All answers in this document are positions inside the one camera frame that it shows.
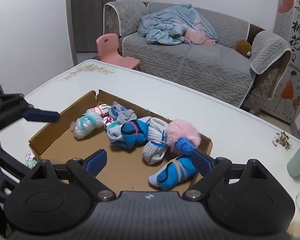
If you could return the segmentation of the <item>grey blue sock bundle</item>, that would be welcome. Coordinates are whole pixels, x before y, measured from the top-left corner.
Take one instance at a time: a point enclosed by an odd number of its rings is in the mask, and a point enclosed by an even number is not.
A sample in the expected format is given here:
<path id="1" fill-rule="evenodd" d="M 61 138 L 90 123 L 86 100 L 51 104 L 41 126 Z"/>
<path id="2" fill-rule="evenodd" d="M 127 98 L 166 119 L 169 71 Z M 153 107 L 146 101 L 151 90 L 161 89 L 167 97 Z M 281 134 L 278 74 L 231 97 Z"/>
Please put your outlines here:
<path id="1" fill-rule="evenodd" d="M 138 118 L 132 109 L 127 109 L 116 101 L 114 101 L 109 108 L 109 116 L 119 125 L 136 120 Z"/>

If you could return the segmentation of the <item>clear teal-banded sock bundle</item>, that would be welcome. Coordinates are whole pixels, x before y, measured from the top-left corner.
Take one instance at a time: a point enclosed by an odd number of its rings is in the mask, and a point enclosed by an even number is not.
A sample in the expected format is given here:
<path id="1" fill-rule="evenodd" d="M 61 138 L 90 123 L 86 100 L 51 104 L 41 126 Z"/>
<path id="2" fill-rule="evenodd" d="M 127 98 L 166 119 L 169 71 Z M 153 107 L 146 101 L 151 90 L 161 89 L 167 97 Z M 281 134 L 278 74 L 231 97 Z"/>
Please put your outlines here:
<path id="1" fill-rule="evenodd" d="M 95 111 L 87 111 L 70 124 L 70 129 L 78 140 L 84 139 L 93 130 L 101 127 L 103 127 L 103 119 Z"/>

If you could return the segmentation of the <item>white green-banded small sock bundle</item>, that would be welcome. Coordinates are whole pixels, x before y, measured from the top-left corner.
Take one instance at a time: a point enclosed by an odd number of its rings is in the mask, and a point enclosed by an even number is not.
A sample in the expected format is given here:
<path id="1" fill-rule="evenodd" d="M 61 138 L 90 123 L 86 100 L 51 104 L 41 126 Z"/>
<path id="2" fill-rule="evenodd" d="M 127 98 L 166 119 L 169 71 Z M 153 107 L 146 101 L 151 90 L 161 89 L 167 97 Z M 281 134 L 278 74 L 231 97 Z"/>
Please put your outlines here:
<path id="1" fill-rule="evenodd" d="M 26 167 L 32 169 L 38 163 L 38 159 L 33 152 L 27 152 L 25 155 Z"/>

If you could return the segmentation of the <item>dark grey door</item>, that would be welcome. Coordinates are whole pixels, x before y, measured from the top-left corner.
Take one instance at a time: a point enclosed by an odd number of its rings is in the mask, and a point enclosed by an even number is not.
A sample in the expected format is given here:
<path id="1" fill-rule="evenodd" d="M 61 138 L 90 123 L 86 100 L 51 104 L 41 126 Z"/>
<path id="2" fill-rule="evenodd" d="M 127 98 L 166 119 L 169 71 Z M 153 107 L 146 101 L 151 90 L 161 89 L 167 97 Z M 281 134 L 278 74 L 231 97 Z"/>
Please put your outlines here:
<path id="1" fill-rule="evenodd" d="M 71 57 L 97 54 L 96 39 L 103 32 L 103 6 L 115 0 L 65 0 Z"/>

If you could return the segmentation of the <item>pink garment on sofa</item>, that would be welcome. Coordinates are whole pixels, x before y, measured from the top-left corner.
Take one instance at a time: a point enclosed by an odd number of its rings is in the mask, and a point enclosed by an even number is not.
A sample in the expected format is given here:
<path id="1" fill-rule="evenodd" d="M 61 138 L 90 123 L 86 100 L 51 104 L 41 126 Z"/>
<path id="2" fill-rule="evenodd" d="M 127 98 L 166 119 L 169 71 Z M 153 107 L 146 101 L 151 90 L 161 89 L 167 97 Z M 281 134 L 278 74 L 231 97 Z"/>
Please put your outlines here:
<path id="1" fill-rule="evenodd" d="M 190 44 L 196 44 L 196 45 L 208 45 L 213 46 L 215 45 L 215 41 L 211 38 L 208 38 L 205 35 L 205 31 L 195 31 L 191 29 L 187 29 L 184 33 L 184 37 L 187 41 L 190 42 Z"/>

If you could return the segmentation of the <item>painted floral cabinet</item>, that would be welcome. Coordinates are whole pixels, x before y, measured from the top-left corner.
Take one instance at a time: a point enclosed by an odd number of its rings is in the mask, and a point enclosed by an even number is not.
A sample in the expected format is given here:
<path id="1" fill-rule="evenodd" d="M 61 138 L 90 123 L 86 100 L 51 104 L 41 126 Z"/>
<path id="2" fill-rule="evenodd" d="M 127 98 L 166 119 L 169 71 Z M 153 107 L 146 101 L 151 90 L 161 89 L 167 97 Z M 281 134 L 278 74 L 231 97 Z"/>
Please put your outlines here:
<path id="1" fill-rule="evenodd" d="M 274 33 L 289 43 L 293 55 L 273 99 L 262 110 L 291 124 L 300 112 L 300 0 L 279 0 Z"/>

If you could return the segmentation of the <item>pink fluffy blue sock bundle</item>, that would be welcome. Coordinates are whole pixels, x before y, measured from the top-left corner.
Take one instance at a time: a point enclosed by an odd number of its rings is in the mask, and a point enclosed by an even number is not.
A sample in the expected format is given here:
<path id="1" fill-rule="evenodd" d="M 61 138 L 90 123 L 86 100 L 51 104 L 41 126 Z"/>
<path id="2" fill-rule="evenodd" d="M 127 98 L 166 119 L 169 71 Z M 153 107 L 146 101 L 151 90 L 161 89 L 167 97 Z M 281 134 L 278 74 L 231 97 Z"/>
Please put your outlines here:
<path id="1" fill-rule="evenodd" d="M 188 140 L 194 148 L 198 147 L 201 143 L 198 130 L 191 123 L 180 119 L 173 120 L 168 124 L 165 130 L 165 138 L 166 144 L 171 152 L 176 154 L 183 154 L 176 146 L 176 143 L 180 139 Z"/>

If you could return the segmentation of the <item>blue black sock bundle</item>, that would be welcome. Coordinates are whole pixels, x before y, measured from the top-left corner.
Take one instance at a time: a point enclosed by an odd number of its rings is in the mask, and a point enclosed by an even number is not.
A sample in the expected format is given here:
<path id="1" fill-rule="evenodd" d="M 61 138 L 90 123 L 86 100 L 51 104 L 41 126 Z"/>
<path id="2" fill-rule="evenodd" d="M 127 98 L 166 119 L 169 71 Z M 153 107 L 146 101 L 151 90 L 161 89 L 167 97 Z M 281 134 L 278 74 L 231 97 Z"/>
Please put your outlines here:
<path id="1" fill-rule="evenodd" d="M 142 120 L 133 120 L 107 129 L 107 136 L 112 145 L 131 149 L 147 141 L 148 128 L 149 124 Z"/>

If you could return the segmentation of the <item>brown plush toy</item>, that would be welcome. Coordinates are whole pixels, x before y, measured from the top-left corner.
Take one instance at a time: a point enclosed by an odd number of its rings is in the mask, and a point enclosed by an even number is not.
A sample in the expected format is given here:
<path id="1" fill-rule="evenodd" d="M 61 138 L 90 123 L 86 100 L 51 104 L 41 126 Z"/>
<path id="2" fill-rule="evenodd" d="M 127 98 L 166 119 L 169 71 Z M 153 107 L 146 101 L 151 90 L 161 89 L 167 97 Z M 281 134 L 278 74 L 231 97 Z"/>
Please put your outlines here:
<path id="1" fill-rule="evenodd" d="M 251 44 L 246 40 L 240 40 L 235 46 L 235 51 L 242 54 L 243 56 L 250 58 L 251 57 Z"/>

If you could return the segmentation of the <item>blue sock bundle pink band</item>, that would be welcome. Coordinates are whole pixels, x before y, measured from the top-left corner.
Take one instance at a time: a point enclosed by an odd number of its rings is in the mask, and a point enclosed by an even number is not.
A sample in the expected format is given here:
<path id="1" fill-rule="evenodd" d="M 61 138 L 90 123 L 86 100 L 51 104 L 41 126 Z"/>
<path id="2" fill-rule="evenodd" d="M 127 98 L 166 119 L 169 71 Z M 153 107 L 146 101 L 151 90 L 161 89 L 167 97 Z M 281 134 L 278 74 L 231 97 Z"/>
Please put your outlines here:
<path id="1" fill-rule="evenodd" d="M 172 159 L 157 173 L 149 176 L 148 182 L 151 186 L 168 191 L 179 183 L 192 178 L 197 173 L 188 155 L 182 155 Z"/>

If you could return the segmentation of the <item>light blue crumpled blanket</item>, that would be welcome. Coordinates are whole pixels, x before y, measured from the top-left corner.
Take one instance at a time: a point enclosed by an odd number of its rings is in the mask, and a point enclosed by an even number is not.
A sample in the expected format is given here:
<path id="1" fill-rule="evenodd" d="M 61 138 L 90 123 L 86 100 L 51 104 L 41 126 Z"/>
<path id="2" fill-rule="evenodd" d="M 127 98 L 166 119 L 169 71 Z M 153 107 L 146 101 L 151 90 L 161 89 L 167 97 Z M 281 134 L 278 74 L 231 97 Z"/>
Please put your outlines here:
<path id="1" fill-rule="evenodd" d="M 184 37 L 187 29 L 205 31 L 205 35 L 218 42 L 213 26 L 190 4 L 181 4 L 152 12 L 140 19 L 138 35 L 147 44 L 175 46 L 190 44 Z"/>

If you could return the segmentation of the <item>pile of seed shells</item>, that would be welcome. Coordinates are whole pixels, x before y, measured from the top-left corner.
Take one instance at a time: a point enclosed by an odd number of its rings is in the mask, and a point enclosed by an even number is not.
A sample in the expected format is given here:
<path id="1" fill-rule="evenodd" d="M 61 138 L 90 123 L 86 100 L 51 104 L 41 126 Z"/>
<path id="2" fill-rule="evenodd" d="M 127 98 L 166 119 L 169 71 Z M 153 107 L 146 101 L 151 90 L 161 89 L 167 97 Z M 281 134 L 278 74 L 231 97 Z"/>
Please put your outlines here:
<path id="1" fill-rule="evenodd" d="M 285 132 L 276 133 L 277 137 L 272 141 L 273 145 L 276 147 L 277 145 L 281 145 L 286 150 L 291 149 L 290 138 Z"/>

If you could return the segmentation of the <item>white blue knit sock bundle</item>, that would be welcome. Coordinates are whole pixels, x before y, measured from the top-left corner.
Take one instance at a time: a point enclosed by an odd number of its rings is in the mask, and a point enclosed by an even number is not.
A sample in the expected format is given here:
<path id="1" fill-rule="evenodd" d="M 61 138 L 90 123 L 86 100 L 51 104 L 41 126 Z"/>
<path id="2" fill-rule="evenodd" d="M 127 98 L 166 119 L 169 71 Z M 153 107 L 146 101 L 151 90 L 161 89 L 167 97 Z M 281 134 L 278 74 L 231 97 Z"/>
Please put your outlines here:
<path id="1" fill-rule="evenodd" d="M 168 123 L 152 117 L 149 121 L 147 144 L 143 148 L 143 160 L 148 165 L 161 162 L 165 156 L 167 145 L 165 131 Z"/>

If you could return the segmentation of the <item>white pink striped sock bundle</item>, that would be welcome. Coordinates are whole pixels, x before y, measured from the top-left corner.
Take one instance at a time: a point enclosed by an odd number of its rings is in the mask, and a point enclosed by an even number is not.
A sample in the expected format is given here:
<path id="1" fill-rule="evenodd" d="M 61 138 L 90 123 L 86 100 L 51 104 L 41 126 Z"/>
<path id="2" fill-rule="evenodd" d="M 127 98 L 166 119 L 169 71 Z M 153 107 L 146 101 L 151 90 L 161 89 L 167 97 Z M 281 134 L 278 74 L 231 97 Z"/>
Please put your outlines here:
<path id="1" fill-rule="evenodd" d="M 110 106 L 107 104 L 101 104 L 101 105 L 97 105 L 93 108 L 87 109 L 86 113 L 88 112 L 95 112 L 96 114 L 98 114 L 101 117 L 105 117 L 109 115 L 109 111 L 110 111 Z"/>

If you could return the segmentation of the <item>small pink plastic chair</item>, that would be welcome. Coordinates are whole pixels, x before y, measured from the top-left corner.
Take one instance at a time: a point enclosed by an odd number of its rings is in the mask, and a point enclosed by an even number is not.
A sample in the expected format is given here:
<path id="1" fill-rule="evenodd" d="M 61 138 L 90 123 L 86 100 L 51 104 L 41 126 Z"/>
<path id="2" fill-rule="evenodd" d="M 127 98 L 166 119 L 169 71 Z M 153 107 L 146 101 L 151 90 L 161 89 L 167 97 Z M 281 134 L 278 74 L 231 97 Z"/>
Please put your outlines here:
<path id="1" fill-rule="evenodd" d="M 102 62 L 128 69 L 135 69 L 140 63 L 140 60 L 134 57 L 123 57 L 119 54 L 119 39 L 115 33 L 101 35 L 96 40 L 96 45 Z"/>

